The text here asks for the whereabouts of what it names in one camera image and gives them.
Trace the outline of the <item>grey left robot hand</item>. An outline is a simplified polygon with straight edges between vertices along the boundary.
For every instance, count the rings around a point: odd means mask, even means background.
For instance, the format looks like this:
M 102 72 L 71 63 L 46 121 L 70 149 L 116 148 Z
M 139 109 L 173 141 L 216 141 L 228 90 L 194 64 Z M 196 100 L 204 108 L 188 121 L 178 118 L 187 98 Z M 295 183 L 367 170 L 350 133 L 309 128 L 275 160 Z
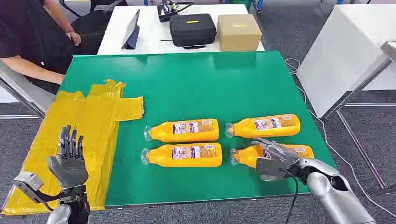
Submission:
M 84 185 L 88 172 L 83 156 L 83 136 L 76 138 L 76 129 L 67 125 L 61 128 L 57 143 L 57 153 L 46 159 L 47 167 L 62 188 Z

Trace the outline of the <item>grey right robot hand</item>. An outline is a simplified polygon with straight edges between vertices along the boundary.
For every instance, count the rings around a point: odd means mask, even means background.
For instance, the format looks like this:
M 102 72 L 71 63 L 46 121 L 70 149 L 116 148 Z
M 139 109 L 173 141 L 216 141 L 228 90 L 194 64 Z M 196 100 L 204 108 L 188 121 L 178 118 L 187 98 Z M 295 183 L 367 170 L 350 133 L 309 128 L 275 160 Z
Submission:
M 275 141 L 269 141 L 263 138 L 254 138 L 251 144 L 260 148 L 260 157 L 269 160 L 293 164 L 299 159 L 296 152 Z

